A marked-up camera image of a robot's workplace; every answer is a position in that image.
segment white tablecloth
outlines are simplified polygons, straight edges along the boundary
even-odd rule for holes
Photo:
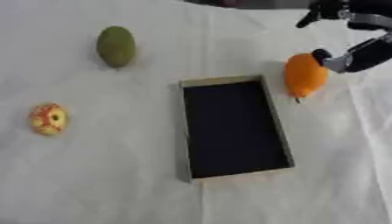
[[[284,62],[343,53],[372,32],[342,22],[299,30],[305,11],[224,10],[153,0],[0,3],[0,223],[382,224],[392,205],[392,63],[331,73],[296,104]],[[109,25],[138,57],[119,71],[95,54]],[[266,74],[297,166],[189,184],[176,84]],[[30,131],[31,106],[71,113],[53,138]]]

